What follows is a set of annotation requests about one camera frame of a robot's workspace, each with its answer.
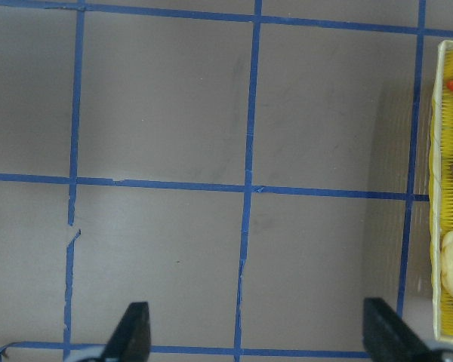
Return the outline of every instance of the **yellow basket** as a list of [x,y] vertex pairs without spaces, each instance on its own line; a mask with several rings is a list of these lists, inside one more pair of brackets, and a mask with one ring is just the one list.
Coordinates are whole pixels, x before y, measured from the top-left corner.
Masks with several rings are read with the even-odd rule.
[[453,92],[446,82],[453,79],[453,41],[438,48],[433,91],[430,148],[430,229],[433,266],[433,326],[437,340],[453,343],[453,297],[441,285],[440,244],[453,230]]

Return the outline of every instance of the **yellow bin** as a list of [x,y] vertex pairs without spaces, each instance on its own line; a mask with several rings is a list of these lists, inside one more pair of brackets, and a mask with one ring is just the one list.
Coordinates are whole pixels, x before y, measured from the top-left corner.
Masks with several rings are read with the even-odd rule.
[[437,340],[453,343],[453,297],[441,285],[439,259],[442,238],[453,230],[453,92],[446,87],[451,79],[453,41],[443,41],[438,48],[430,148],[433,326]]

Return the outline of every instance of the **yellow mesh liner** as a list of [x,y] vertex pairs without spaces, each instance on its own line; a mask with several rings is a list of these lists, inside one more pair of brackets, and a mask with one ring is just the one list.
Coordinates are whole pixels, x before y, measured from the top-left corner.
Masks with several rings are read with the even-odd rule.
[[[453,49],[449,49],[449,47],[446,48],[445,52],[444,69],[442,76],[443,76],[442,97],[441,97],[442,123],[441,123],[441,142],[439,142],[439,149],[441,152],[441,167],[440,167],[441,206],[439,208],[439,243],[437,243],[436,245],[438,248],[440,248],[440,242],[442,241],[444,235],[447,232],[453,230],[453,175],[451,174],[450,170],[450,167],[453,165],[453,91],[449,90],[446,87],[446,82],[453,79]],[[436,270],[436,272],[439,273],[440,272],[439,265],[437,265],[437,267],[434,268],[434,270]],[[438,287],[439,291],[438,318],[441,324],[441,326],[439,326],[441,327],[440,333],[442,336],[446,337],[453,336],[453,296],[451,296],[446,290],[444,290],[440,283],[439,278],[436,278],[436,280],[437,283],[440,284],[439,286],[433,285],[433,289],[434,287]]]

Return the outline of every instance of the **vertical blue tape strip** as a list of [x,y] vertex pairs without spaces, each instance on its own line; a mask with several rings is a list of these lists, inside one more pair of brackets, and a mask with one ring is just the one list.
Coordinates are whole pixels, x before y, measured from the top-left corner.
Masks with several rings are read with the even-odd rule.
[[72,333],[72,280],[74,275],[74,248],[76,240],[81,236],[79,230],[67,246],[66,252],[66,304],[63,308],[63,359],[65,360],[70,353],[70,339]]
[[258,53],[260,50],[260,24],[262,0],[255,0],[254,28],[251,42],[250,86],[248,90],[248,121],[245,145],[245,193],[243,197],[242,235],[240,240],[239,277],[237,283],[235,336],[233,337],[234,361],[242,356],[242,293],[243,272],[248,252],[248,228],[250,225],[251,192],[253,183],[253,147],[255,103],[257,99]]
[[416,148],[418,146],[418,119],[420,113],[421,75],[423,70],[424,22],[426,0],[419,0],[418,36],[416,38],[416,60],[414,65],[413,106],[411,111],[411,139],[409,143],[408,185],[406,189],[405,220],[402,231],[401,262],[396,311],[401,317],[404,309],[406,278],[408,274],[409,239],[411,237],[411,214],[414,202],[414,176],[416,171]]
[[79,112],[81,107],[82,52],[84,48],[84,11],[77,11],[75,25],[74,85],[72,94],[72,131],[70,136],[69,210],[67,221],[74,224],[77,196],[77,161],[79,154]]

